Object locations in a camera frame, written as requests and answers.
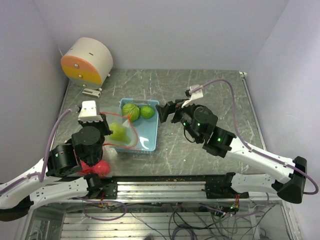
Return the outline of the clear orange-zip bag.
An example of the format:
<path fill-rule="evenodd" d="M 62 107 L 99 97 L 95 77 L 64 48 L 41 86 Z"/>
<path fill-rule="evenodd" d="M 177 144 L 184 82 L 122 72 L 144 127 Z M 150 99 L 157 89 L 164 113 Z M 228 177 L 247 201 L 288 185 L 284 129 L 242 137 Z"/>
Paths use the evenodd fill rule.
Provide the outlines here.
<path fill-rule="evenodd" d="M 122 115 L 121 108 L 105 107 L 101 112 L 106 116 L 109 129 L 112 131 L 111 135 L 105 136 L 104 145 L 121 149 L 135 148 L 139 141 L 138 133 L 129 117 Z"/>
<path fill-rule="evenodd" d="M 90 173 L 98 174 L 101 179 L 110 178 L 113 176 L 115 170 L 115 161 L 117 160 L 118 153 L 114 148 L 109 146 L 103 146 L 102 159 L 94 166 L 89 166 L 84 161 L 80 161 L 82 170 L 79 172 L 81 176 L 88 175 Z"/>

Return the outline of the red tomato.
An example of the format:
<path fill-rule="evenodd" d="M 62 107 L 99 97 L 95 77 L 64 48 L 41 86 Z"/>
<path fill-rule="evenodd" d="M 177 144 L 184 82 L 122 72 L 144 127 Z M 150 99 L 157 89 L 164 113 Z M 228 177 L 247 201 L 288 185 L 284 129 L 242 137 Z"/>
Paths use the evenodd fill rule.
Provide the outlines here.
<path fill-rule="evenodd" d="M 111 172 L 111 167 L 108 162 L 101 160 L 94 166 L 94 171 L 101 177 L 107 178 Z"/>

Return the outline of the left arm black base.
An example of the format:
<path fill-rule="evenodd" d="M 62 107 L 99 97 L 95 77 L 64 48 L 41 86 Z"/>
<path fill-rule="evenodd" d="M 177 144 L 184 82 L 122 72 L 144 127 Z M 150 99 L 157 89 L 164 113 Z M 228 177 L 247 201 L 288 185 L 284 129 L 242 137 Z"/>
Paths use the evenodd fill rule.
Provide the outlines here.
<path fill-rule="evenodd" d="M 80 178 L 84 180 L 85 195 L 81 198 L 87 200 L 115 200 L 118 195 L 118 184 L 112 178 L 100 178 L 97 173 L 89 173 Z"/>

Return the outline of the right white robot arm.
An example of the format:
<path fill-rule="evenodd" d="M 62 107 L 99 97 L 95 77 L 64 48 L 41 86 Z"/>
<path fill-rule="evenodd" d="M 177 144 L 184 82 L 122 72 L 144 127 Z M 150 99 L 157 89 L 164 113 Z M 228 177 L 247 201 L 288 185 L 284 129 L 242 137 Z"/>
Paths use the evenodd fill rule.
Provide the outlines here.
<path fill-rule="evenodd" d="M 218 117 L 204 105 L 183 106 L 182 100 L 176 100 L 158 104 L 155 108 L 161 123 L 173 115 L 171 123 L 181 123 L 183 130 L 192 137 L 192 142 L 202 144 L 207 153 L 238 160 L 262 172 L 253 175 L 227 173 L 227 182 L 220 186 L 224 197 L 231 198 L 236 193 L 266 192 L 276 194 L 289 203 L 302 203 L 307 173 L 305 158 L 279 156 L 241 141 L 234 133 L 218 127 Z"/>

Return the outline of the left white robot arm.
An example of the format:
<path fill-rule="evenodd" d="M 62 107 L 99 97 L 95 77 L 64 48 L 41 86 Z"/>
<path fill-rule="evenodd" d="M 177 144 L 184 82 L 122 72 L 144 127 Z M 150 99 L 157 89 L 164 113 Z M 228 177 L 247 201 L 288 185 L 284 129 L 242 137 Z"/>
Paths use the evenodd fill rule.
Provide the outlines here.
<path fill-rule="evenodd" d="M 105 136 L 113 133 L 106 116 L 100 113 L 96 120 L 80 120 L 79 124 L 82 129 L 72 134 L 67 143 L 47 152 L 33 169 L 0 190 L 2 210 L 13 209 L 21 202 L 29 201 L 30 194 L 46 184 L 82 171 L 81 162 L 93 167 L 102 160 Z"/>

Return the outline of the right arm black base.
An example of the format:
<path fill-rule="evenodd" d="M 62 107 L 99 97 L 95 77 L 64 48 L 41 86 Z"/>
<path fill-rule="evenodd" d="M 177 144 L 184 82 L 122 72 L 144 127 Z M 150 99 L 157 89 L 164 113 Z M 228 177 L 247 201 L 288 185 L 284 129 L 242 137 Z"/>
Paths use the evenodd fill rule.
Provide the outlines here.
<path fill-rule="evenodd" d="M 240 199 L 248 199 L 248 192 L 240 193 L 232 188 L 235 175 L 235 172 L 205 175 L 205 185 L 201 191 L 206 194 L 207 199 L 235 199 L 237 195 Z"/>

